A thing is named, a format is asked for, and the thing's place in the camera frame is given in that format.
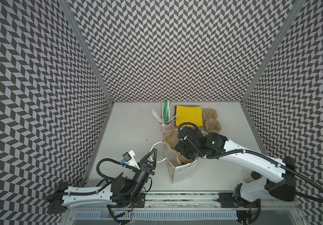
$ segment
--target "cardboard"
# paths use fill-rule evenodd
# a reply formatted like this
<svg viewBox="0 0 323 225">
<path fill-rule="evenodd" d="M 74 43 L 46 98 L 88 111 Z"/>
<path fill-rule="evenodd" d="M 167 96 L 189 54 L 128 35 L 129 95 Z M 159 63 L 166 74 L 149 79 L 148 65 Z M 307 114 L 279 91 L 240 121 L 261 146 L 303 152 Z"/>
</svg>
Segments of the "cardboard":
<svg viewBox="0 0 323 225">
<path fill-rule="evenodd" d="M 179 166 L 176 158 L 176 152 L 170 150 L 165 144 L 163 145 L 164 155 L 167 158 L 165 160 L 168 168 L 168 173 L 172 183 L 181 182 L 189 179 L 193 175 L 197 159 L 191 163 Z"/>
</svg>

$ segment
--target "enclosure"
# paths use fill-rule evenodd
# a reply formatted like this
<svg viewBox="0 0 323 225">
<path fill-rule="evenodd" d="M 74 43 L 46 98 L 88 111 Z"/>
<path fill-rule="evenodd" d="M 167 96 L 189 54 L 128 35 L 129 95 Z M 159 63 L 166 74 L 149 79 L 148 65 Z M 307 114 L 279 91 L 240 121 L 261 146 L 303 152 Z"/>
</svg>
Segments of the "enclosure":
<svg viewBox="0 0 323 225">
<path fill-rule="evenodd" d="M 0 0 L 0 224 L 85 223 L 44 198 L 61 181 L 96 186 L 103 158 L 149 152 L 160 100 L 215 109 L 220 134 L 323 187 L 323 0 Z M 151 191 L 234 191 L 250 171 L 201 159 L 171 183 L 163 162 Z M 323 203 L 263 205 L 256 224 L 323 224 Z"/>
</svg>

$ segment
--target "yellow sponge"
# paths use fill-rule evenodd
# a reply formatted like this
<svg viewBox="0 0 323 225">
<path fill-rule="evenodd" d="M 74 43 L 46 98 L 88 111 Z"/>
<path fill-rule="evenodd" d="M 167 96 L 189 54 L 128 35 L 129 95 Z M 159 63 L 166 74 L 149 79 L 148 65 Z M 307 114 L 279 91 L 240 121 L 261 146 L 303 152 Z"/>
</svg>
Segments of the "yellow sponge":
<svg viewBox="0 0 323 225">
<path fill-rule="evenodd" d="M 201 115 L 201 106 L 188 107 L 188 106 L 177 106 L 176 110 L 176 122 L 175 125 L 179 126 L 185 122 L 194 123 L 198 127 L 203 126 L 203 118 Z"/>
</svg>

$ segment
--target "pen holder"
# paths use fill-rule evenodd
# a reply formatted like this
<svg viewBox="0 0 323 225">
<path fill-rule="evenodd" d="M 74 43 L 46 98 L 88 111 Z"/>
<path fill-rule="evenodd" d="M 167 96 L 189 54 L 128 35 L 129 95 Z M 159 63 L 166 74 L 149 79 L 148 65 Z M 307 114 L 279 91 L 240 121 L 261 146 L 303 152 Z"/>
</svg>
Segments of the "pen holder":
<svg viewBox="0 0 323 225">
<path fill-rule="evenodd" d="M 173 123 L 159 124 L 159 129 L 160 129 L 160 132 L 164 133 L 164 132 L 174 129 L 174 125 L 173 125 Z"/>
</svg>

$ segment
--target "black and white pattern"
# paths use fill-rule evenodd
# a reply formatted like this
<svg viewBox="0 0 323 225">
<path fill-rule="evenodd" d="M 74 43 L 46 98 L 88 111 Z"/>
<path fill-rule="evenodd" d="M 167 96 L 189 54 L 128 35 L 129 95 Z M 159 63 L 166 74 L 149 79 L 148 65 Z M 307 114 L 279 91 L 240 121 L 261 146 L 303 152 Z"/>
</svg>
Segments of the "black and white pattern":
<svg viewBox="0 0 323 225">
<path fill-rule="evenodd" d="M 43 198 L 80 185 L 109 105 L 55 0 L 0 0 L 0 224 L 56 223 Z"/>
<path fill-rule="evenodd" d="M 246 106 L 270 155 L 294 157 L 323 187 L 323 0 L 306 2 Z M 298 201 L 311 224 L 323 224 L 322 203 Z"/>
<path fill-rule="evenodd" d="M 114 101 L 240 100 L 294 0 L 69 0 Z"/>
</svg>

